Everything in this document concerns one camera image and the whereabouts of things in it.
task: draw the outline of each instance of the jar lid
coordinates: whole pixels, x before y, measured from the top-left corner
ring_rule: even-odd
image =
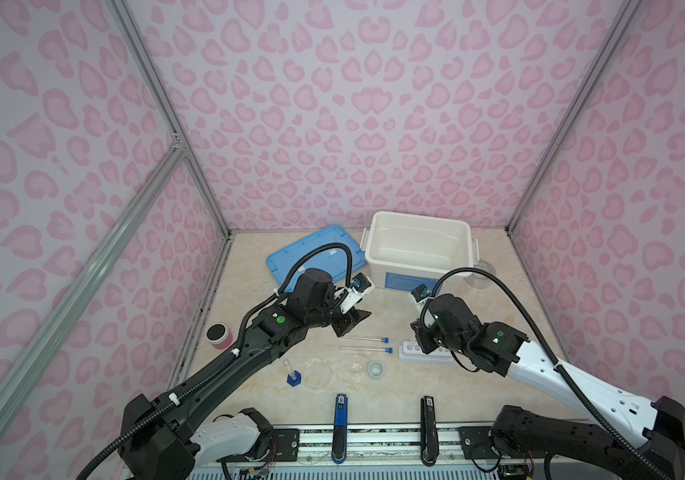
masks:
[[[215,323],[206,331],[206,339],[213,345],[224,342],[228,338],[228,327],[222,323]]]

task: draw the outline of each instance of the blue base stand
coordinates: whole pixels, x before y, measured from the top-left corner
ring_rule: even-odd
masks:
[[[295,378],[292,379],[291,375],[287,375],[286,382],[289,383],[291,386],[298,386],[300,383],[302,383],[302,374],[295,370]]]

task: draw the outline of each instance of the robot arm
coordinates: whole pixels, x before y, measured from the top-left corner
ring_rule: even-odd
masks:
[[[411,292],[424,320],[411,324],[425,353],[443,346],[472,360],[486,372],[496,372],[556,398],[586,418],[596,419],[557,370],[589,399],[598,414],[669,478],[685,472],[685,409],[668,397],[653,402],[626,392],[561,359],[553,363],[545,349],[526,334],[502,322],[482,324],[467,304],[451,294],[430,299],[427,287]],[[625,478],[659,478],[648,466],[597,426],[539,417],[519,407],[505,406],[491,429],[498,451],[547,451],[593,463]]]
[[[337,336],[352,330],[371,315],[353,306],[370,291],[371,281],[364,274],[352,279],[350,287],[337,290],[326,272],[305,270],[285,304],[274,303],[257,314],[246,329],[243,348],[219,375],[213,373],[232,352],[223,352],[152,402],[144,395],[134,398],[124,409],[122,434],[155,412],[162,398],[179,398],[189,386],[203,383],[193,396],[126,440],[119,455],[139,480],[183,480],[195,466],[226,456],[261,459],[270,445],[272,426],[253,408],[229,420],[200,428],[201,424],[246,379],[303,341],[309,329],[331,326]],[[340,301],[342,292],[347,295]]]

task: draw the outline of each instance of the beige countertop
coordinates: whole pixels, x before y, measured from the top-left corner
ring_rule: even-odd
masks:
[[[360,230],[349,232],[360,240]],[[235,335],[244,313],[278,286],[265,258],[306,235],[237,234],[207,327],[223,322]],[[476,229],[473,236],[478,238],[481,258],[497,269],[497,276],[516,294],[553,350],[563,357],[504,230]],[[361,271],[368,273],[368,266]],[[506,322],[533,338],[526,321],[495,285],[477,290],[462,283],[451,293],[461,296],[482,322]],[[469,373],[454,364],[399,361],[397,347],[404,340],[414,340],[409,323],[417,317],[407,295],[406,292],[376,288],[356,306],[372,314],[350,335],[389,337],[394,349],[392,354],[340,350],[340,345],[383,344],[338,339],[329,327],[311,329],[304,342],[247,379],[214,410],[209,420],[220,413],[235,414],[243,408],[254,407],[273,425],[328,424],[333,422],[337,393],[347,394],[349,423],[419,422],[420,398],[425,395],[435,398],[439,422],[493,421],[503,405],[521,406],[543,416],[580,418],[574,410],[544,393],[498,374]],[[202,340],[196,352],[194,371],[200,370],[219,353],[221,351]],[[292,367],[301,372],[306,360],[318,356],[332,364],[332,379],[326,388],[312,391],[305,385],[291,387],[286,383],[287,372],[282,360],[290,360]],[[385,374],[379,379],[371,378],[366,372],[371,360],[380,360],[385,365]],[[468,359],[464,359],[464,363],[472,368]],[[363,371],[355,371],[360,370],[354,368],[356,365],[363,366]]]

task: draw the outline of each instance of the pink patterned backdrop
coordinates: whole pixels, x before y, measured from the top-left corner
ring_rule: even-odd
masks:
[[[1,440],[0,479],[74,478],[117,436],[131,398],[166,388],[217,231],[179,166]],[[119,460],[91,478],[113,477]]]
[[[580,368],[685,406],[685,0],[653,0],[515,242]]]
[[[505,225],[619,0],[130,0],[238,229]]]
[[[0,0],[0,381],[170,138],[99,0]]]

